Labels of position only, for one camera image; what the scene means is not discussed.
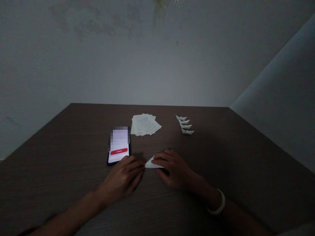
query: paper sheet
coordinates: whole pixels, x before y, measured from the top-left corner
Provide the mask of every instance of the paper sheet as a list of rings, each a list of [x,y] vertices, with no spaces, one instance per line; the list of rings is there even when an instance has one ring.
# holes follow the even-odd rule
[[[185,129],[190,129],[190,127],[191,127],[192,125],[182,125],[182,124],[180,124],[180,126],[181,126],[182,128],[185,128]]]
[[[180,123],[180,124],[188,124],[188,122],[189,122],[190,120],[188,120],[188,121],[181,121],[181,120],[178,120],[178,122]]]
[[[154,156],[150,160],[148,160],[148,162],[144,166],[145,168],[164,168],[162,166],[153,164],[152,163],[153,158],[154,158]]]
[[[176,115],[176,119],[178,119],[178,120],[184,121],[184,120],[186,120],[186,118],[187,118],[187,117],[179,117],[179,116]]]
[[[194,133],[194,131],[188,131],[184,129],[182,129],[181,131],[183,132],[183,134],[189,134],[189,135],[192,135]]]
[[[149,114],[142,114],[142,115],[134,115],[132,120],[132,126],[130,130],[130,134],[135,134],[136,136],[144,136],[144,135],[152,135],[160,128],[159,125],[155,121],[156,116],[149,115]]]

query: white wall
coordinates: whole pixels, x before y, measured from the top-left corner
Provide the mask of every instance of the white wall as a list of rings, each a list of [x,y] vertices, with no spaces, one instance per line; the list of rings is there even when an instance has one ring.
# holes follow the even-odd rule
[[[315,15],[231,109],[315,173]]]
[[[71,102],[228,107],[315,10],[169,2],[2,0],[0,159]]]

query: finger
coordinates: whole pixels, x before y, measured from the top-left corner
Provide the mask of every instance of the finger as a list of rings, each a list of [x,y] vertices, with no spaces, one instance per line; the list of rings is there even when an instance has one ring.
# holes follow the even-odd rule
[[[171,179],[162,170],[157,169],[157,173],[167,186],[171,185]]]
[[[169,149],[165,149],[164,152],[165,152],[166,154],[168,154],[169,156],[172,156],[172,157],[174,157],[174,158],[177,158],[177,155],[176,155],[175,153],[171,152]]]
[[[135,189],[136,189],[136,187],[138,186],[138,184],[140,183],[140,181],[141,181],[141,178],[142,178],[142,176],[143,176],[143,173],[144,173],[144,171],[141,171],[137,176],[136,176],[136,178],[132,181],[132,183],[131,183],[131,185],[129,186],[129,190],[130,190],[130,193],[132,193]]]
[[[175,152],[174,150],[171,150],[171,152],[174,153],[177,157],[180,157],[180,155],[177,152]]]
[[[133,169],[129,172],[129,178],[130,180],[134,179],[141,171],[144,170],[144,166],[138,167],[136,169]]]
[[[156,165],[159,165],[159,166],[162,166],[164,167],[165,169],[167,169],[168,171],[170,171],[170,163],[168,161],[165,161],[165,160],[161,160],[161,159],[157,159],[157,160],[152,160],[152,163],[153,164],[156,164]]]
[[[172,156],[170,156],[164,152],[160,152],[160,153],[156,154],[153,159],[155,160],[158,158],[162,158],[162,159],[167,160],[167,161],[174,161],[174,157],[172,157]]]
[[[127,158],[128,158],[129,156],[124,156],[124,158],[123,159],[121,159],[119,162],[118,162],[118,164],[121,164],[121,163],[123,163]]]
[[[135,162],[130,163],[129,165],[126,165],[126,168],[128,171],[131,171],[135,168],[138,168],[138,167],[144,166],[144,165],[145,165],[145,163],[143,161],[135,161]]]
[[[124,166],[126,166],[126,165],[128,165],[128,164],[130,164],[136,160],[137,160],[136,157],[134,155],[132,155],[132,156],[128,157],[122,164]]]

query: smartphone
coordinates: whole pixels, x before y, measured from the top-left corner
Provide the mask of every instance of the smartphone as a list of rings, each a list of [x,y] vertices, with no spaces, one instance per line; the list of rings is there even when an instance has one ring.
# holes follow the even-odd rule
[[[111,127],[111,136],[108,138],[107,165],[115,165],[130,153],[130,126]]]

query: hand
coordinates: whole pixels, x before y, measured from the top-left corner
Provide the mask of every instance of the hand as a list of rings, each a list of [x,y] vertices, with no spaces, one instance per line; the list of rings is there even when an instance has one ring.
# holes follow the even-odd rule
[[[119,161],[96,190],[101,204],[107,207],[130,195],[141,180],[144,165],[134,156],[125,156]]]
[[[174,150],[164,150],[154,156],[153,164],[160,165],[169,171],[170,175],[166,175],[163,170],[157,169],[160,178],[171,188],[192,190],[196,183],[203,178],[192,171],[184,162],[180,155]]]

